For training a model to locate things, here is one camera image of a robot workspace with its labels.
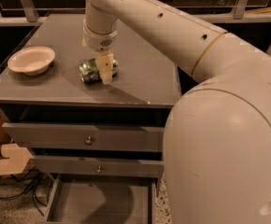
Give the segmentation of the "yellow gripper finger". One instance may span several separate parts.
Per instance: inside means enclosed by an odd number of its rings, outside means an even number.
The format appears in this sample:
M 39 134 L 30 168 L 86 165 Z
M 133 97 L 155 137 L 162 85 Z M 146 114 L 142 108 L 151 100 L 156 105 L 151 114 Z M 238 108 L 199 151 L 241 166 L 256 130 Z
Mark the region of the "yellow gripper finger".
M 100 52 L 96 58 L 96 65 L 99 70 L 99 75 L 105 85 L 112 81 L 113 60 L 113 53 L 107 50 Z

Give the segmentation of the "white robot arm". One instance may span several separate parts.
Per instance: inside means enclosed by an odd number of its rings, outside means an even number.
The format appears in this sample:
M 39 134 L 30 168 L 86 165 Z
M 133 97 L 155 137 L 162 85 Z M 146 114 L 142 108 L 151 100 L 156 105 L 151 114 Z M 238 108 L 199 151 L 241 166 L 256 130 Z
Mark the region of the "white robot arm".
M 271 57 L 157 0 L 85 2 L 86 40 L 121 20 L 197 83 L 164 128 L 173 224 L 271 224 Z

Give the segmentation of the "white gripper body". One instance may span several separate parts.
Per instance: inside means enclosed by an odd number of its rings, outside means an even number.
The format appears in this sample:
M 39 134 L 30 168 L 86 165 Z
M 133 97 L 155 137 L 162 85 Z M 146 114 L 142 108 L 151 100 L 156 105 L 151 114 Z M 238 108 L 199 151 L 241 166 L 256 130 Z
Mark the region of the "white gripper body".
M 110 50 L 113 47 L 116 38 L 117 31 L 111 32 L 110 34 L 106 35 L 100 35 L 91 31 L 86 25 L 86 20 L 83 20 L 83 47 L 89 47 L 97 52 L 103 50 Z

